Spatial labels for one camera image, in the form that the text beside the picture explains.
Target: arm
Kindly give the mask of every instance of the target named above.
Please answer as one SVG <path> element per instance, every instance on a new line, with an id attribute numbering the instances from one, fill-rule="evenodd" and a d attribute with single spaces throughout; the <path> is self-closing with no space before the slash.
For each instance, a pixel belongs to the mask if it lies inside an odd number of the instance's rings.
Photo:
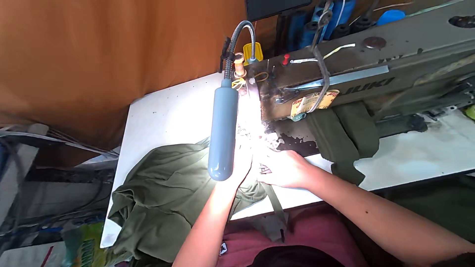
<path id="1" fill-rule="evenodd" d="M 249 155 L 241 155 L 235 162 L 231 177 L 216 184 L 181 246 L 173 267 L 216 266 L 231 205 L 239 185 L 250 168 Z"/>
<path id="2" fill-rule="evenodd" d="M 269 152 L 265 160 L 273 173 L 262 176 L 263 182 L 309 190 L 350 219 L 380 247 L 405 263 L 430 265 L 465 252 L 475 252 L 475 246 L 463 238 L 309 164 L 294 151 Z M 282 164 L 279 162 L 287 162 L 287 166 L 288 162 L 292 163 L 287 170 L 281 170 Z"/>

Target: yellow label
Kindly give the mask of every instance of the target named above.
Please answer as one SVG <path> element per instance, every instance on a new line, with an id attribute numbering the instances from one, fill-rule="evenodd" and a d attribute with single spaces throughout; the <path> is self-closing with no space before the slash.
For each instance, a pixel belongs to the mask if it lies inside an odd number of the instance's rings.
<path id="1" fill-rule="evenodd" d="M 317 108 L 319 109 L 324 109 L 328 108 L 332 101 L 335 99 L 335 97 L 339 94 L 340 91 L 338 90 L 328 90 L 325 93 L 325 96 L 323 96 L 322 101 L 318 105 Z M 295 100 L 292 103 L 292 110 L 290 111 L 290 118 L 293 118 L 301 113 L 308 112 L 317 102 L 318 96 L 320 95 L 320 92 L 318 93 L 311 93 L 308 94 L 298 100 Z"/>

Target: white table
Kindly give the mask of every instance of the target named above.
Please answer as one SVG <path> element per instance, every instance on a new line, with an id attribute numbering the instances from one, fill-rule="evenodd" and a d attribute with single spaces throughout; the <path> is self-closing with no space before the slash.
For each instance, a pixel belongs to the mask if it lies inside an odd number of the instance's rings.
<path id="1" fill-rule="evenodd" d="M 130 169 L 151 149 L 170 144 L 196 143 L 210 135 L 214 90 L 223 74 L 214 73 L 154 92 L 130 105 L 112 190 L 124 183 Z M 366 175 L 360 187 L 376 190 L 475 168 L 475 123 L 453 113 L 424 133 L 410 132 L 382 138 L 372 158 L 355 162 Z M 330 171 L 321 155 L 306 157 Z M 274 186 L 282 208 L 321 201 L 308 191 Z M 109 213 L 112 199 L 109 201 Z M 271 212 L 267 197 L 231 219 Z M 113 245 L 121 228 L 106 219 L 101 248 Z"/>

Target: black monitor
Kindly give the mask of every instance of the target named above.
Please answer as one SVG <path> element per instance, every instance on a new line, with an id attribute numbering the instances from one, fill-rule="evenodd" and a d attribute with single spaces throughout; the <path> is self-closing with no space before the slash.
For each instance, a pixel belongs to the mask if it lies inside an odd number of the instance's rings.
<path id="1" fill-rule="evenodd" d="M 256 21 L 286 10 L 310 5 L 312 0 L 245 0 L 247 20 Z"/>

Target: orange curtain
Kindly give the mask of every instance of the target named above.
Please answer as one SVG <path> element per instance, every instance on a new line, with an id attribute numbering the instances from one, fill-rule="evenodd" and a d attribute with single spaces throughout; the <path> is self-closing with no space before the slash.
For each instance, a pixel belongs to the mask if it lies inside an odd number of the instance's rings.
<path id="1" fill-rule="evenodd" d="M 114 147 L 134 99 L 216 72 L 245 18 L 244 0 L 0 0 L 0 123 L 26 118 Z M 275 25 L 256 23 L 263 50 Z M 243 31 L 237 50 L 247 42 Z"/>

